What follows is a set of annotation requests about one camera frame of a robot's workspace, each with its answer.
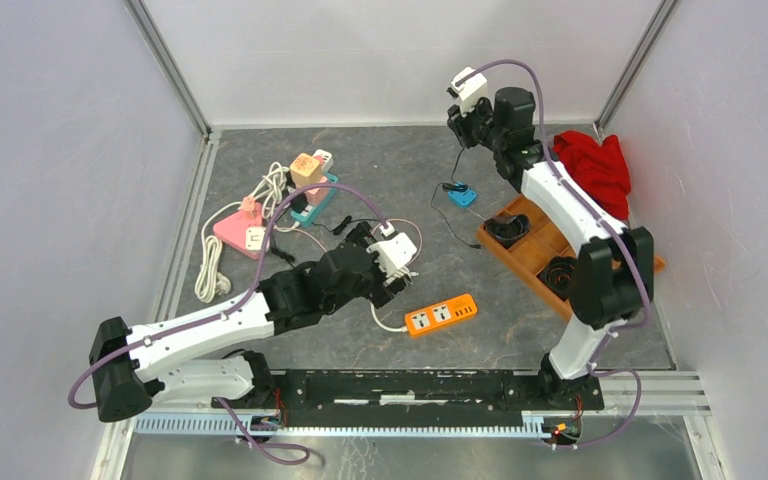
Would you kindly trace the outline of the blue folding extension socket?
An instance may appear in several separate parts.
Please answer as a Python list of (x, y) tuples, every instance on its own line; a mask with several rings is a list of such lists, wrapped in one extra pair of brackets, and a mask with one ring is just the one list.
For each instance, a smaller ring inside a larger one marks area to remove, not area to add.
[(460, 208), (470, 207), (477, 199), (477, 193), (468, 185), (458, 182), (447, 188), (449, 199)]

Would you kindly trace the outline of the orange power strip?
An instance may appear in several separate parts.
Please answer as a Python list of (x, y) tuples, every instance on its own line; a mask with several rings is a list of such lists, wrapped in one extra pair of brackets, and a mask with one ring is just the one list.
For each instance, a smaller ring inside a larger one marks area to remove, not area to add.
[(473, 297), (464, 293), (410, 312), (404, 316), (404, 321), (409, 335), (418, 337), (471, 319), (477, 313), (478, 307)]

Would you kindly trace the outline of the teal power strip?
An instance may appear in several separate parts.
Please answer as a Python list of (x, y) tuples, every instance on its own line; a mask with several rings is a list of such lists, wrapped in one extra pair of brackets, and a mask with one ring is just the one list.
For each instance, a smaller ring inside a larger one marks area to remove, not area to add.
[(337, 193), (333, 188), (307, 190), (290, 202), (289, 213), (302, 228), (308, 228), (318, 219)]

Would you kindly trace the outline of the pink plug adapter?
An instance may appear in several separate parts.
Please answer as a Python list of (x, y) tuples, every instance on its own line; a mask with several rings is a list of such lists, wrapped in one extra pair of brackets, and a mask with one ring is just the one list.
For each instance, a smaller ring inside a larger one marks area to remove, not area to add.
[(320, 187), (312, 188), (304, 191), (306, 193), (310, 206), (317, 207), (324, 202), (325, 198), (327, 197), (330, 191), (330, 189), (326, 187), (326, 184), (328, 183), (329, 183), (328, 177), (322, 176), (317, 182), (317, 185), (320, 185)]

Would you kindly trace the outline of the wooden cube adapter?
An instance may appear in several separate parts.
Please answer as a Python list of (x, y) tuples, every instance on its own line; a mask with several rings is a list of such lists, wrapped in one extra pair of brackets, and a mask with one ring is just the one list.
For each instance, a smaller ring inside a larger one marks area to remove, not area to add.
[(307, 153), (299, 154), (290, 164), (289, 172), (298, 188), (321, 183), (324, 178), (321, 161)]

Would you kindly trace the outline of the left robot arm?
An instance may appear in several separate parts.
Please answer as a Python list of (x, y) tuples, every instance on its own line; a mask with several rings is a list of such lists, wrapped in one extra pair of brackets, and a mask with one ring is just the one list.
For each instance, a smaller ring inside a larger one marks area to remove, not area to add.
[(88, 379), (103, 423), (123, 421), (154, 404), (239, 401), (262, 407), (276, 389), (261, 353), (212, 353), (314, 326), (356, 299), (380, 308), (411, 282), (419, 248), (404, 232), (376, 238), (362, 222), (319, 260), (277, 272), (233, 297), (172, 320), (128, 325), (102, 321), (89, 353)]

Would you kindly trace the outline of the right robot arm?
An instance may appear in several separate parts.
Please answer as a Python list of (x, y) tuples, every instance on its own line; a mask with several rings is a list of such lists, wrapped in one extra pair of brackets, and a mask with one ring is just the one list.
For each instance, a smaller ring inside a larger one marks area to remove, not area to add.
[(650, 319), (653, 236), (610, 215), (552, 157), (541, 97), (504, 87), (488, 98), (484, 84), (452, 84), (447, 92), (455, 101), (447, 125), (459, 144), (490, 150), (499, 175), (538, 206), (576, 251), (568, 293), (572, 316), (544, 356), (537, 382), (540, 400), (562, 408), (592, 377), (609, 338), (634, 328), (637, 313)]

